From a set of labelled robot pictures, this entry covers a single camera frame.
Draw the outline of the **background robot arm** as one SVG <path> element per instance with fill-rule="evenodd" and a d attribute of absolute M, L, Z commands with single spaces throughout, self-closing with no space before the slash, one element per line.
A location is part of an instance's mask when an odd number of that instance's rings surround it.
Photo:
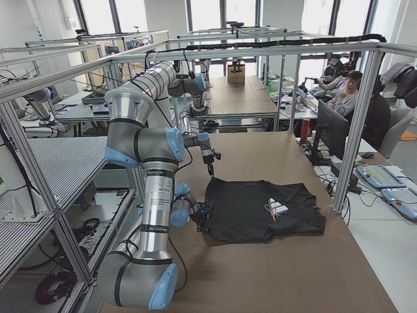
<path fill-rule="evenodd" d="M 69 128 L 59 123 L 44 104 L 51 98 L 49 88 L 39 89 L 23 96 L 36 112 L 39 125 L 37 127 L 23 127 L 28 138 L 55 138 L 61 137 Z"/>

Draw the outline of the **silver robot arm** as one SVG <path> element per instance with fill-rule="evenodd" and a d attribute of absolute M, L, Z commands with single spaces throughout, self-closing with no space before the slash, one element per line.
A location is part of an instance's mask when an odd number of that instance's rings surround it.
<path fill-rule="evenodd" d="M 111 121 L 105 156 L 126 168 L 145 169 L 143 210 L 127 238 L 108 253 L 99 268 L 98 289 L 115 306 L 163 310 L 177 285 L 178 267 L 167 251 L 175 174 L 188 147 L 214 158 L 207 133 L 183 136 L 170 127 L 147 128 L 154 99 L 120 87 L 107 92 Z"/>
<path fill-rule="evenodd" d="M 143 94 L 168 126 L 172 125 L 171 113 L 175 114 L 176 127 L 182 133 L 185 146 L 200 148 L 208 174 L 214 176 L 213 163 L 221 154 L 211 147 L 206 132 L 192 129 L 192 119 L 209 112 L 205 103 L 205 76 L 182 72 L 177 61 L 162 61 L 131 78 L 126 85 Z"/>

